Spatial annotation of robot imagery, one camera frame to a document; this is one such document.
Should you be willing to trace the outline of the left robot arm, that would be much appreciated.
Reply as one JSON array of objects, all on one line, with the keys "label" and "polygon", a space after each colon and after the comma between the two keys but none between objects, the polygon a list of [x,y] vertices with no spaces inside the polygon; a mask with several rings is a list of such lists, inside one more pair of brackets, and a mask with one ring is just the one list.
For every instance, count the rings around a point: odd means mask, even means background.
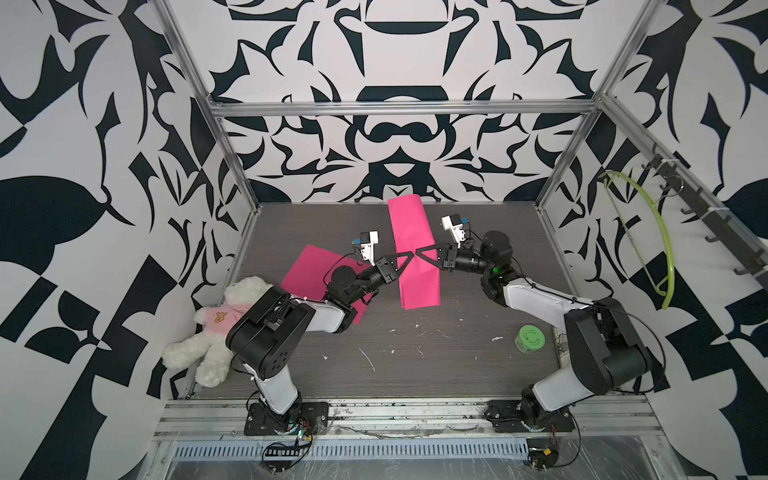
[{"label": "left robot arm", "polygon": [[414,254],[382,256],[358,273],[347,265],[330,270],[324,296],[309,300],[272,287],[241,317],[225,345],[242,363],[268,413],[298,415],[301,399],[288,362],[307,332],[338,334],[357,316],[354,304],[367,304],[379,289],[399,279]]}]

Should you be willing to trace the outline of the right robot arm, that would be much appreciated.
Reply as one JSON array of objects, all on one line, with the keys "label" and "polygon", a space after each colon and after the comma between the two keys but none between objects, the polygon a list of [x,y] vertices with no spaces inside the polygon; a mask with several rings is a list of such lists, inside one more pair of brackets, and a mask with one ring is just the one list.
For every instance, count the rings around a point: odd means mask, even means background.
[{"label": "right robot arm", "polygon": [[441,270],[478,274],[490,300],[566,335],[570,363],[521,394],[518,417],[528,424],[539,425],[651,370],[651,353],[618,301],[589,300],[541,286],[524,274],[502,232],[488,232],[478,248],[468,241],[442,243],[421,247],[416,255]]}]

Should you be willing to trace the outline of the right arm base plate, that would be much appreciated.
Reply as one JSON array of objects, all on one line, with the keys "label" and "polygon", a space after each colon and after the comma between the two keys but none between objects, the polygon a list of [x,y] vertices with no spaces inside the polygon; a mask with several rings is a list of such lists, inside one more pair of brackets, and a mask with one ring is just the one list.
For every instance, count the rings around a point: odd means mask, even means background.
[{"label": "right arm base plate", "polygon": [[497,433],[559,433],[575,430],[573,416],[567,408],[549,412],[530,398],[490,400],[483,416]]}]

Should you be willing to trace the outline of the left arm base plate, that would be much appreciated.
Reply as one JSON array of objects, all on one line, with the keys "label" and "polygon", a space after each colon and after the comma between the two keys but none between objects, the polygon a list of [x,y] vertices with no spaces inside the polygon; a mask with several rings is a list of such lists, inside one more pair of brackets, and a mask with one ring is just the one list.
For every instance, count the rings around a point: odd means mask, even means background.
[{"label": "left arm base plate", "polygon": [[285,413],[277,414],[264,402],[248,406],[245,436],[306,435],[327,427],[327,402],[303,402],[298,399]]}]

